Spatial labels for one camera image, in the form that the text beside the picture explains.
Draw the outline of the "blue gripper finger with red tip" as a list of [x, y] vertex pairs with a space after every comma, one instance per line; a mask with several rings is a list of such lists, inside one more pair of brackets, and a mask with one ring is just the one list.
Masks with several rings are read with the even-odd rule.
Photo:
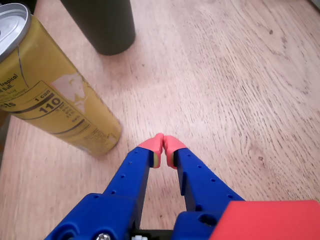
[[163, 139], [168, 166], [177, 170], [186, 210], [174, 224], [173, 240], [207, 240], [230, 201], [241, 201], [189, 148], [173, 136]]
[[86, 195], [48, 240], [128, 240], [140, 227], [150, 168], [158, 168], [164, 135], [130, 151], [103, 193]]

